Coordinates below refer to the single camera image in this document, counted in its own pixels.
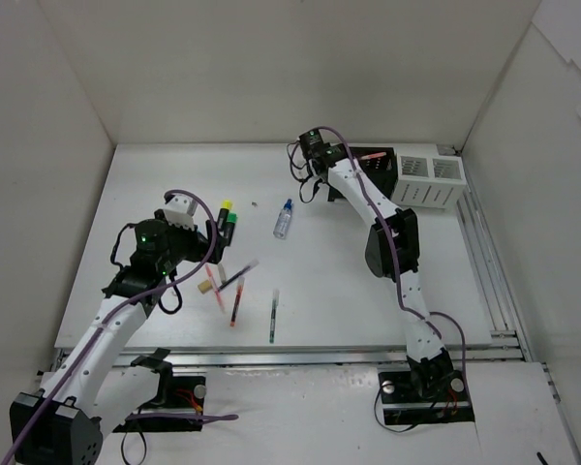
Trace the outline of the orange translucent highlighter pen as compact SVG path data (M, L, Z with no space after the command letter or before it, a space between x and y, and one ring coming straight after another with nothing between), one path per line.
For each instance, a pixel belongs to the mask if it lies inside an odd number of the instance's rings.
M377 152L377 153L372 153L372 154L368 154L368 155L363 155L361 157L359 157L360 161L368 161L368 160L373 160L373 159L379 159L382 158L384 156L386 156L386 152Z

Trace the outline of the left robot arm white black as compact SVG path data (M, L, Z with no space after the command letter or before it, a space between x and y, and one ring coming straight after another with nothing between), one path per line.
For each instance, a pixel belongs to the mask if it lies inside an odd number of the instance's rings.
M178 266L218 264L235 224L235 214L223 207L200 232L189 207L165 207L128 226L135 233L135 251L104 288L90 327L36 392L22 392L13 401L13 444L3 463L94 464L104 439L134 410L170 401L174 382L164 350L138 356L127 371L127 385L116 394L100 390L131 337L162 306L163 293L180 283Z

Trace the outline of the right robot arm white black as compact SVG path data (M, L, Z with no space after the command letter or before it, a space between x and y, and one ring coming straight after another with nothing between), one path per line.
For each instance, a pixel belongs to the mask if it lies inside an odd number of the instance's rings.
M454 367L431 322L419 274L419 231L415 212L392 199L396 180L395 152L388 147L351 147L323 139L323 126L297 138L302 169L316 186L329 189L353 207L369 228L365 262L372 274L392 283L402 313L409 386L421 399L435 399L447 390Z

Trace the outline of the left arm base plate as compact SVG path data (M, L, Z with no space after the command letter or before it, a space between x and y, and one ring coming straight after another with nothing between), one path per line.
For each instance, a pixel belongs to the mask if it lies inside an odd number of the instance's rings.
M147 402L136 410L137 414L169 413L200 414L206 395L206 378L203 375L180 374L175 376L166 390L162 403ZM202 425L193 419L143 418L128 420L117 426L113 433L174 433L200 432Z

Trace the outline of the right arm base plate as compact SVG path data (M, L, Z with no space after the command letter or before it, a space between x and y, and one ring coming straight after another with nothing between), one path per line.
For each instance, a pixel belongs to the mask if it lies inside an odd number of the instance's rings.
M419 426L475 422L474 407L460 370L455 369L433 394L422 396L412 384L410 371L381 371L375 397L377 422L394 433Z

